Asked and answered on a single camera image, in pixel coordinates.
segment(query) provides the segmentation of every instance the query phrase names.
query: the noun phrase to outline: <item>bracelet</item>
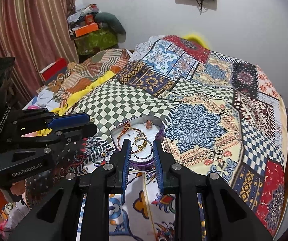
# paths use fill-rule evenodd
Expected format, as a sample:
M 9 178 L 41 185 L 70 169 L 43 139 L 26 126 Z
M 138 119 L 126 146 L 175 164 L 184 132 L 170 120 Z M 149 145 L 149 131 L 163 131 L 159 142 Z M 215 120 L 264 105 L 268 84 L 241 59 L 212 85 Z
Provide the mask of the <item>bracelet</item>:
M 142 141 L 142 140 L 143 140 L 145 143 L 147 142 L 147 143 L 151 146 L 151 153 L 150 153 L 148 156 L 144 157 L 144 158 L 140 158 L 140 157 L 136 156 L 136 155 L 135 155 L 136 151 L 133 152 L 133 146 L 134 146 L 134 145 L 137 146 L 137 145 L 136 145 L 136 142 Z M 136 158 L 138 158 L 138 159 L 147 159 L 147 158 L 150 157 L 151 154 L 153 153 L 153 146 L 152 146 L 152 144 L 151 144 L 146 138 L 139 138 L 139 139 L 135 140 L 135 141 L 133 142 L 133 144 L 132 144 L 132 153 L 133 153 L 134 157 L 136 157 Z
M 131 127 L 130 123 L 127 122 L 125 127 L 124 127 L 124 129 L 121 131 L 121 133 L 117 137 L 117 145 L 118 145 L 119 149 L 122 149 L 121 146 L 120 146 L 120 139 L 121 139 L 122 135 L 124 135 L 129 129 L 133 129 L 133 130 L 136 130 L 136 131 L 140 132 L 144 136 L 144 138 L 146 139 L 146 135 L 145 135 L 145 133 L 143 131 L 141 131 L 140 129 L 136 129 L 136 128 Z M 139 139 L 140 136 L 141 135 L 138 133 L 137 137 L 135 137 L 135 140 Z M 140 146 L 136 145 L 138 147 L 138 150 L 135 151 L 134 153 L 138 153 L 138 152 L 142 151 L 146 147 L 146 145 L 147 145 L 146 141 L 144 141 L 144 143 L 142 145 L 140 145 Z

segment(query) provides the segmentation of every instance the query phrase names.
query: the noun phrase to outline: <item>yellow cloth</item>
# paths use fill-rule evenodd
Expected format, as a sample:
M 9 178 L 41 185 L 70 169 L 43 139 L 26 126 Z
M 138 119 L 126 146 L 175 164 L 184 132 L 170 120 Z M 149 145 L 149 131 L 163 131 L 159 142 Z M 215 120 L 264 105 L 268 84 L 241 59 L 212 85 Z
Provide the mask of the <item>yellow cloth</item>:
M 88 85 L 85 89 L 79 92 L 75 92 L 74 94 L 70 95 L 67 99 L 67 103 L 63 108 L 54 108 L 51 112 L 58 113 L 59 116 L 65 114 L 65 112 L 74 106 L 74 104 L 79 101 L 82 97 L 84 97 L 87 93 L 95 89 L 97 86 L 103 84 L 105 81 L 108 81 L 110 78 L 114 77 L 115 73 L 111 70 L 105 72 L 105 74 L 99 77 L 96 81 Z M 38 136 L 46 136 L 48 133 L 51 132 L 51 129 L 42 129 L 38 131 Z

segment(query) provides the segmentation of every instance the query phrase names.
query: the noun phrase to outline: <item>yellow object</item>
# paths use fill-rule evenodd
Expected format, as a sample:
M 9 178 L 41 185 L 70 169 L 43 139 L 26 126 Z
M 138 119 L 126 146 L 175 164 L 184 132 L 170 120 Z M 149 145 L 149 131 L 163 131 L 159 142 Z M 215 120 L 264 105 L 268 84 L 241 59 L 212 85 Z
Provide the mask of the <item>yellow object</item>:
M 200 44 L 204 48 L 210 50 L 209 46 L 207 45 L 206 41 L 204 41 L 200 36 L 196 34 L 189 34 L 183 37 L 183 39 L 189 40 L 191 42 Z
M 110 78 L 114 77 L 115 73 L 111 70 L 105 72 L 105 74 L 99 77 L 96 81 L 88 85 L 85 89 L 79 92 L 75 92 L 74 94 L 70 95 L 67 99 L 67 103 L 63 108 L 54 108 L 51 112 L 58 113 L 59 116 L 65 114 L 65 112 L 74 106 L 74 104 L 79 101 L 82 97 L 84 97 L 87 93 L 95 89 L 97 86 L 103 84 L 105 81 L 108 81 Z M 38 136 L 46 136 L 48 133 L 51 132 L 51 129 L 42 129 L 38 131 Z

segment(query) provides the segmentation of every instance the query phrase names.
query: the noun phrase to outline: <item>patterned bed sheet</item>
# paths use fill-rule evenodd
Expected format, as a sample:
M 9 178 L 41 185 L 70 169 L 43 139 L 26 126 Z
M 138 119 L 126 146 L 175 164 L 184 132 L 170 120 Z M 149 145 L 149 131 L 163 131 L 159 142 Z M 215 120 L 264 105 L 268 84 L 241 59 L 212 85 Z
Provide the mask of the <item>patterned bed sheet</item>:
M 80 112 L 95 119 L 98 134 L 63 150 L 73 153 L 62 157 L 71 165 L 56 168 L 54 183 L 69 171 L 91 173 L 109 162 L 111 129 L 154 115 L 165 125 L 166 152 L 197 173 L 218 173 L 275 234 L 284 196 L 286 113 L 259 66 L 174 35 L 151 37 L 116 76 L 76 104 L 73 113 Z M 29 180 L 39 182 L 38 176 Z M 110 195 L 110 240 L 173 240 L 174 213 L 175 197 L 159 193 L 155 171 L 133 169 L 126 192 Z

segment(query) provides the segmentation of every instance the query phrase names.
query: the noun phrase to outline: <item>red patterned patch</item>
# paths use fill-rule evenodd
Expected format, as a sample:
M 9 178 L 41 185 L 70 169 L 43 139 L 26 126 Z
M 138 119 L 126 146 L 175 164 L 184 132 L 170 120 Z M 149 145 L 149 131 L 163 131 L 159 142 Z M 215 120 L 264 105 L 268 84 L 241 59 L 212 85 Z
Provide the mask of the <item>red patterned patch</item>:
M 184 49 L 188 54 L 190 54 L 192 57 L 194 57 L 201 63 L 206 63 L 211 52 L 210 50 L 205 49 L 201 45 L 195 44 L 175 35 L 169 35 L 167 37 L 164 37 L 163 40 L 167 40 L 176 44 L 178 47 Z
M 282 166 L 267 160 L 264 181 L 256 215 L 273 236 L 279 224 L 284 199 L 284 171 Z

